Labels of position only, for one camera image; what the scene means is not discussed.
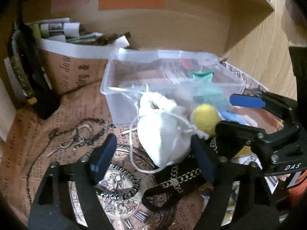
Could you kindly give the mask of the clear plastic storage box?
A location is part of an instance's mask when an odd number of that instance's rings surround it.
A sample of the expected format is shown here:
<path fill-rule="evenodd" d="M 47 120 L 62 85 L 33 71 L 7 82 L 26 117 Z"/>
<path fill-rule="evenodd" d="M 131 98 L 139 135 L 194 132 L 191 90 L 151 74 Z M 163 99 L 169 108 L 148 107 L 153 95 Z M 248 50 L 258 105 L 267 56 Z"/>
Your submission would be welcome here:
<path fill-rule="evenodd" d="M 100 86 L 116 127 L 126 127 L 138 116 L 142 93 L 149 87 L 191 115 L 199 105 L 192 98 L 196 84 L 192 71 L 214 71 L 213 83 L 219 85 L 229 101 L 232 94 L 242 94 L 245 85 L 218 56 L 206 52 L 181 50 L 136 51 L 115 49 L 107 62 Z"/>

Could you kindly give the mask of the orange sticky note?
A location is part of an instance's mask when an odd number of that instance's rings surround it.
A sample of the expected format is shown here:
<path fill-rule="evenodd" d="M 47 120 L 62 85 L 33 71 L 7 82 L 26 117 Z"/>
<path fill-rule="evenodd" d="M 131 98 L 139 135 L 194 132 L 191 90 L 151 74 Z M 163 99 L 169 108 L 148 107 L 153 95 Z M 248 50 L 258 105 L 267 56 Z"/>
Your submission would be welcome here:
<path fill-rule="evenodd" d="M 156 9 L 163 10 L 164 0 L 98 0 L 98 10 Z"/>

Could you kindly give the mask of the white drawstring pouch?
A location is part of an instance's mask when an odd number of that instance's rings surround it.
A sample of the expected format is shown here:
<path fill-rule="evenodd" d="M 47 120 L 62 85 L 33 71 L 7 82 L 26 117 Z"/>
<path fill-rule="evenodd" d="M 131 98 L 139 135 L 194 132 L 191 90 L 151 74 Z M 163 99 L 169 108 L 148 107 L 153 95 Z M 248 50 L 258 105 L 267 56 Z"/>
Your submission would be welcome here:
<path fill-rule="evenodd" d="M 137 166 L 133 159 L 132 128 L 137 126 L 137 136 L 141 146 L 158 167 L 145 170 Z M 149 87 L 142 93 L 138 116 L 129 126 L 130 161 L 142 173 L 153 174 L 170 165 L 180 163 L 191 151 L 191 137 L 198 135 L 207 140 L 209 135 L 187 119 L 185 108 L 177 105 Z"/>

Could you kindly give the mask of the black gold-trimmed headband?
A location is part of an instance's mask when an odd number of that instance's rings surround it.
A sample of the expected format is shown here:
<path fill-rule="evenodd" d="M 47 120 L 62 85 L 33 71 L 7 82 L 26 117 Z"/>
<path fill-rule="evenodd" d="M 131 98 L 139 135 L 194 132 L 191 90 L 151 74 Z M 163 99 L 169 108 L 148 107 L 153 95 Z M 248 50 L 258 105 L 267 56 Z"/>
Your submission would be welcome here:
<path fill-rule="evenodd" d="M 184 196 L 207 183 L 193 153 L 189 153 L 180 163 L 167 166 L 155 173 L 154 179 L 157 186 L 147 189 L 142 197 L 142 204 L 153 212 L 175 206 Z M 153 202 L 153 198 L 163 194 L 170 197 L 164 204 L 158 206 Z"/>

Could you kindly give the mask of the paper box of rolled papers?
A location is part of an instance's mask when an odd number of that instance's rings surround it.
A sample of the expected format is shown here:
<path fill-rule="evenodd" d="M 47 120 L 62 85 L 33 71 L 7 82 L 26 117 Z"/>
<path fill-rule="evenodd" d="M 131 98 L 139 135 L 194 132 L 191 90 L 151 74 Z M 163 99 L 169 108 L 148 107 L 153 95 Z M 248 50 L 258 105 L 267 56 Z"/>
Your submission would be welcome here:
<path fill-rule="evenodd" d="M 27 25 L 36 39 L 41 64 L 58 94 L 101 80 L 113 49 L 130 46 L 130 32 L 120 35 L 87 32 L 70 18 Z"/>

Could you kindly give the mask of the dark glass bottle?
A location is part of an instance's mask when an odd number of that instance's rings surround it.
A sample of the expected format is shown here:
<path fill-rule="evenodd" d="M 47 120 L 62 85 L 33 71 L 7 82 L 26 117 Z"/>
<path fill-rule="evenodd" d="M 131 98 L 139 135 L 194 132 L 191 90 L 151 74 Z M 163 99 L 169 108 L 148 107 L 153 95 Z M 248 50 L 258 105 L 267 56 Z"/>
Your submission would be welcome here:
<path fill-rule="evenodd" d="M 36 54 L 32 30 L 20 19 L 14 21 L 7 49 L 14 75 L 22 92 L 39 118 L 48 119 L 59 107 L 60 97 L 48 83 L 48 77 Z"/>

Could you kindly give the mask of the green scrunchie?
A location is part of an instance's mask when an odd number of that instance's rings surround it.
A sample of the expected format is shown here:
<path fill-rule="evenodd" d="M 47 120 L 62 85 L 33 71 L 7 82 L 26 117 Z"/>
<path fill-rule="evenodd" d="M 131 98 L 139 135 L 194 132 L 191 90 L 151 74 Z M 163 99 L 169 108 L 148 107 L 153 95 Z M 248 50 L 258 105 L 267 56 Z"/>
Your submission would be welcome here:
<path fill-rule="evenodd" d="M 201 104 L 209 104 L 218 111 L 226 111 L 230 103 L 219 85 L 213 83 L 214 71 L 192 71 L 193 81 L 196 84 L 192 92 L 193 100 Z"/>

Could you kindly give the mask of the yellow felt ball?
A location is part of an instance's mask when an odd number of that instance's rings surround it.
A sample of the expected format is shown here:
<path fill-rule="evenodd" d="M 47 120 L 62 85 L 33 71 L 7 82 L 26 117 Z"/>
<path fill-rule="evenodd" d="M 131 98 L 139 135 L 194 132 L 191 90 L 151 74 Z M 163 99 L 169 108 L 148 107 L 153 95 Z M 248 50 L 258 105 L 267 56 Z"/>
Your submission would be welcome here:
<path fill-rule="evenodd" d="M 209 104 L 197 106 L 190 116 L 190 123 L 194 124 L 200 131 L 209 135 L 216 135 L 215 128 L 220 122 L 218 111 Z"/>

